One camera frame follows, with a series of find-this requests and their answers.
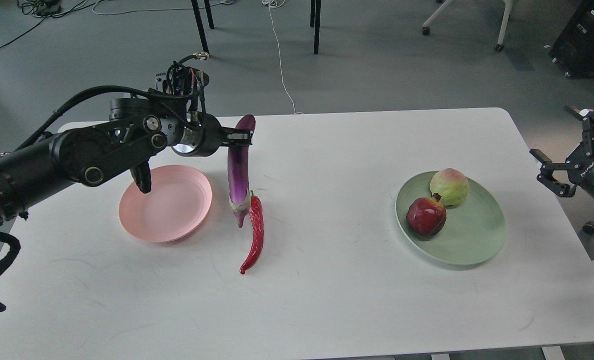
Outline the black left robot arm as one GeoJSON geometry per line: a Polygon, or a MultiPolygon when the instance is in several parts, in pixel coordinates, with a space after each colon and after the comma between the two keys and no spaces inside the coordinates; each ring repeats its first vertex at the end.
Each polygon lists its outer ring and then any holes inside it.
{"type": "MultiPolygon", "coordinates": [[[[175,61],[155,76],[156,87],[141,91],[118,85],[85,89],[67,100],[27,140],[11,153],[0,153],[0,226],[74,183],[97,187],[130,171],[142,193],[151,191],[149,161],[165,148],[181,157],[209,157],[228,148],[230,203],[240,223],[249,212],[251,191],[247,178],[247,149],[256,120],[244,116],[235,127],[224,127],[206,112],[204,89],[209,77],[187,66],[205,60],[206,52],[175,61]],[[48,132],[60,116],[95,96],[123,93],[111,102],[109,120],[100,124],[48,132]]],[[[20,251],[13,235],[0,232],[9,249],[0,260],[0,276],[20,251]]],[[[0,313],[6,306],[0,302],[0,313]]]]}

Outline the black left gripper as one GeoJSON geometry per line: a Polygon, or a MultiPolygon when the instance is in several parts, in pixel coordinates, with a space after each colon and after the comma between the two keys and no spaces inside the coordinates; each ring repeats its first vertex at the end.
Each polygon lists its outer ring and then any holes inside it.
{"type": "Polygon", "coordinates": [[[179,142],[171,148],[181,157],[209,157],[220,146],[249,147],[253,135],[252,129],[221,128],[217,118],[206,112],[190,112],[179,142]]]}

